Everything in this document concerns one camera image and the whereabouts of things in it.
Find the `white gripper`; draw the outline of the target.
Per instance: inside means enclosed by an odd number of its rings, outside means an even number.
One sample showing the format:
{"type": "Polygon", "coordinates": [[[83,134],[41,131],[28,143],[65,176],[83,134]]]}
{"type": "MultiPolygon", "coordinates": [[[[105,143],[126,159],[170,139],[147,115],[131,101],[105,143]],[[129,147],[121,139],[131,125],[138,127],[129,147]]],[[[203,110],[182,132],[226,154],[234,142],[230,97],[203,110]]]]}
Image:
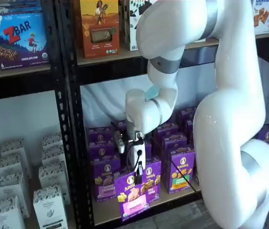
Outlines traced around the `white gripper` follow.
{"type": "Polygon", "coordinates": [[[129,172],[135,172],[135,184],[142,183],[143,170],[145,167],[145,141],[143,139],[132,141],[128,147],[127,169],[129,172]]]}

